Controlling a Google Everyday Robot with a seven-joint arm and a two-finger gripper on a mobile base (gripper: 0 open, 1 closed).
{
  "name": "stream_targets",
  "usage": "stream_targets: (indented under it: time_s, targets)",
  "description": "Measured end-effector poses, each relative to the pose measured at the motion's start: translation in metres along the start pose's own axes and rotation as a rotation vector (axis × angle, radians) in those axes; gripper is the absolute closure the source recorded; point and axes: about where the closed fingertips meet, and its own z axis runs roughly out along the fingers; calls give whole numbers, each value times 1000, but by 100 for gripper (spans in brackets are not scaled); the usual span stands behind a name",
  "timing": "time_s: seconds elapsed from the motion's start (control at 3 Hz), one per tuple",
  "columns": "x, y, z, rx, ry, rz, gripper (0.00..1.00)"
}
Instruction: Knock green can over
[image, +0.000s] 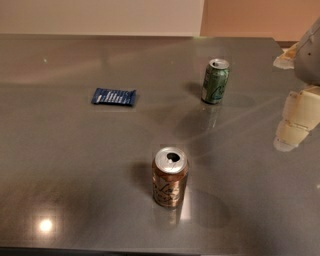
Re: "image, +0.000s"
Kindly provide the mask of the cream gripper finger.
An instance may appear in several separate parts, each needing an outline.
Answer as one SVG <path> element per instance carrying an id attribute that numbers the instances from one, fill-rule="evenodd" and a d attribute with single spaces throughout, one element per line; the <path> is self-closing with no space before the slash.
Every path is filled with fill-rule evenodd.
<path id="1" fill-rule="evenodd" d="M 291 91 L 276 130 L 274 147 L 281 152 L 297 148 L 319 123 L 320 87 L 307 86 L 300 92 Z"/>
<path id="2" fill-rule="evenodd" d="M 295 43 L 290 48 L 286 49 L 280 56 L 278 56 L 274 62 L 273 66 L 280 69 L 293 69 L 294 68 L 294 60 L 297 53 L 298 44 Z"/>

